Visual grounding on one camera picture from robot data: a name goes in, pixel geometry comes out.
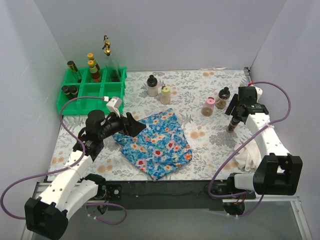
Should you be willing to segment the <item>tall oil bottle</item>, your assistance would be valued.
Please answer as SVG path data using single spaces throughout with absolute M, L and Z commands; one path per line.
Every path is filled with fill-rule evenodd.
M 110 45 L 110 41 L 107 35 L 103 36 L 103 47 L 106 48 L 107 46 Z
M 102 47 L 102 50 L 105 54 L 105 65 L 107 69 L 107 73 L 112 82 L 120 82 L 121 81 L 121 71 L 118 62 L 112 56 L 111 52 L 111 42 L 107 47 Z

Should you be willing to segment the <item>small black-cap pepper jar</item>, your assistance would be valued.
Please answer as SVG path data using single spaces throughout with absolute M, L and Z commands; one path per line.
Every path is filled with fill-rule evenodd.
M 71 94 L 71 92 L 70 92 L 70 90 L 69 90 L 69 87 L 68 87 L 67 85 L 63 85 L 63 86 L 61 87 L 61 91 L 63 92 L 63 94 L 66 96 L 66 98 L 67 98 L 68 100 L 73 99 L 73 96 L 72 96 L 72 94 Z

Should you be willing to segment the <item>red sauce bottle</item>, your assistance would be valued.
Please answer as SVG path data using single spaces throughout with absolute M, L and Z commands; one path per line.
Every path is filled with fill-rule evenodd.
M 87 58 L 88 58 L 89 60 L 93 61 L 94 64 L 95 64 L 95 66 L 96 66 L 96 68 L 97 68 L 97 70 L 100 71 L 100 66 L 99 66 L 99 64 L 97 63 L 97 61 L 96 61 L 96 59 L 95 59 L 95 57 L 94 57 L 94 54 L 93 54 L 93 53 L 88 53 L 88 54 L 87 54 Z
M 87 62 L 89 66 L 89 71 L 91 74 L 91 77 L 95 83 L 100 83 L 101 82 L 101 74 L 97 68 L 97 64 L 95 63 L 94 60 L 89 60 Z

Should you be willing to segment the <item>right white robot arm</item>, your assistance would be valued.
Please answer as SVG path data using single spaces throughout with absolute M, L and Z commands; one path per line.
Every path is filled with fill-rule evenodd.
M 303 162 L 281 143 L 270 120 L 266 106 L 260 104 L 262 90 L 255 86 L 240 86 L 232 97 L 226 115 L 231 122 L 244 123 L 251 131 L 261 156 L 254 173 L 235 173 L 226 186 L 227 195 L 237 199 L 246 191 L 259 195 L 292 196 L 296 193 Z

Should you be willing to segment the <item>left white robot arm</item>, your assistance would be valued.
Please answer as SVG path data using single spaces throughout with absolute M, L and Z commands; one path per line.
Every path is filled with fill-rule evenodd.
M 102 176 L 83 177 L 103 149 L 104 139 L 116 133 L 136 137 L 145 128 L 129 112 L 125 116 L 115 112 L 105 115 L 98 109 L 89 112 L 65 170 L 36 199 L 29 198 L 25 203 L 27 229 L 50 240 L 60 239 L 78 209 L 91 198 L 101 200 L 106 196 Z

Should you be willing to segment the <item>yellow-label spice tube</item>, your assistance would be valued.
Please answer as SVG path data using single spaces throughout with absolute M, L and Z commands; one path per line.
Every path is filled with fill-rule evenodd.
M 70 69 L 70 71 L 72 72 L 74 78 L 77 79 L 77 82 L 78 82 L 78 83 L 81 83 L 83 77 L 82 77 L 82 75 L 81 75 L 78 67 L 76 66 L 75 62 L 72 61 L 72 60 L 69 60 L 69 61 L 67 62 L 67 66 L 68 66 L 68 68 Z

